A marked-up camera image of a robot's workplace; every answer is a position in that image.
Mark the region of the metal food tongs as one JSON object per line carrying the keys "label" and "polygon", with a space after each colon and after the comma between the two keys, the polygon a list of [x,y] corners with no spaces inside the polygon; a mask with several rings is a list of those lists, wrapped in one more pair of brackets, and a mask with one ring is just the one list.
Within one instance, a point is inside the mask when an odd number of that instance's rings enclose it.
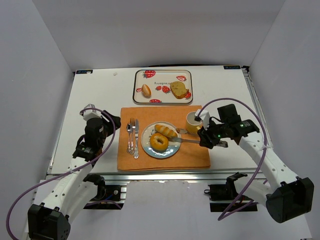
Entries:
{"label": "metal food tongs", "polygon": [[[183,129],[183,128],[176,128],[175,129],[177,133],[179,134],[185,134],[185,135],[193,135],[195,136],[194,133],[190,133],[188,132],[186,129]],[[193,143],[193,144],[198,144],[200,145],[200,141],[199,140],[192,140],[192,139],[183,139],[181,137],[172,137],[171,138],[171,141],[173,142],[179,142],[179,143]],[[222,148],[227,148],[228,147],[228,143],[226,141],[219,141],[218,144],[216,144],[216,146],[218,147],[222,147]]]}

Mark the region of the striped long bread roll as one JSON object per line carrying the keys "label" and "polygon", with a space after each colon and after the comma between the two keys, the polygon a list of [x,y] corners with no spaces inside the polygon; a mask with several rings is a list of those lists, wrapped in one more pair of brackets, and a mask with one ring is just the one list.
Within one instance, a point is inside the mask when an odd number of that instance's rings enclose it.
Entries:
{"label": "striped long bread roll", "polygon": [[171,138],[177,138],[178,137],[177,133],[174,130],[170,129],[169,127],[167,127],[165,125],[156,124],[154,126],[154,129],[158,133],[162,134],[163,136],[165,136],[167,138],[171,139]]}

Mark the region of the golden bagel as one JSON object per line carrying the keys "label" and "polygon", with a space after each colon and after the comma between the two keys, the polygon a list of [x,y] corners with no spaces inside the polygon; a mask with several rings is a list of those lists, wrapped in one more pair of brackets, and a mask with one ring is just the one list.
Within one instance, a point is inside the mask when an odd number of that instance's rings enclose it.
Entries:
{"label": "golden bagel", "polygon": [[169,140],[160,133],[154,133],[150,139],[150,146],[157,151],[165,151],[168,148]]}

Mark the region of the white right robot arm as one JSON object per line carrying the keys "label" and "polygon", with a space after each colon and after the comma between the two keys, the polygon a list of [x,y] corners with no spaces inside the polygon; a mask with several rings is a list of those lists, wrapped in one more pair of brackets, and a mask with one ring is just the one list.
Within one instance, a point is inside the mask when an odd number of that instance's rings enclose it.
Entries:
{"label": "white right robot arm", "polygon": [[267,145],[265,130],[250,119],[241,119],[234,104],[219,107],[218,114],[219,124],[203,108],[196,111],[195,121],[202,122],[202,127],[197,131],[200,146],[212,149],[228,138],[235,141],[257,165],[252,177],[237,172],[226,179],[225,192],[233,201],[222,212],[219,220],[233,213],[232,206],[242,196],[266,207],[277,223],[310,212],[314,195],[313,182],[308,177],[299,177],[287,167]]}

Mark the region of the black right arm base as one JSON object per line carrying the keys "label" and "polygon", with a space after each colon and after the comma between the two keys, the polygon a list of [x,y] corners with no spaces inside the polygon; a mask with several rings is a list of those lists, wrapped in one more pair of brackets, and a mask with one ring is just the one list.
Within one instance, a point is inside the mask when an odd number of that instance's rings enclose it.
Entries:
{"label": "black right arm base", "polygon": [[[236,172],[235,174],[227,177],[224,184],[210,184],[208,189],[205,189],[203,193],[209,197],[210,200],[210,212],[222,213],[227,206],[234,200],[238,195],[234,182],[240,178],[247,177],[247,174]],[[247,203],[250,203],[252,199],[243,195],[232,205],[228,212],[232,212],[240,207],[243,207]],[[257,212],[258,207],[256,202],[252,202],[246,208],[240,210],[240,212]]]}

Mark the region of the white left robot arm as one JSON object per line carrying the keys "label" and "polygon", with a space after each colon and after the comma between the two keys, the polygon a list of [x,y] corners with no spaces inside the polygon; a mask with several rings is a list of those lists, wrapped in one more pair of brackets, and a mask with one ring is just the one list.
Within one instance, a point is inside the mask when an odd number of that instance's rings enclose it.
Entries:
{"label": "white left robot arm", "polygon": [[32,204],[27,212],[28,235],[32,240],[66,240],[80,211],[94,198],[102,199],[105,180],[91,171],[106,152],[106,138],[121,127],[121,118],[88,105],[80,112],[86,122],[70,164],[48,196]]}

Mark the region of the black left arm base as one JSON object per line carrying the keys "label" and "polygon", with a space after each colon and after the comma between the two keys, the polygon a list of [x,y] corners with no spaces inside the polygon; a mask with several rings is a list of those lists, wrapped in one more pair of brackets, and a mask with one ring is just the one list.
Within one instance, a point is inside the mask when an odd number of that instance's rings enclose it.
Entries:
{"label": "black left arm base", "polygon": [[121,210],[125,201],[125,187],[119,184],[106,184],[97,174],[88,174],[83,182],[93,183],[96,195],[84,207],[85,210]]}

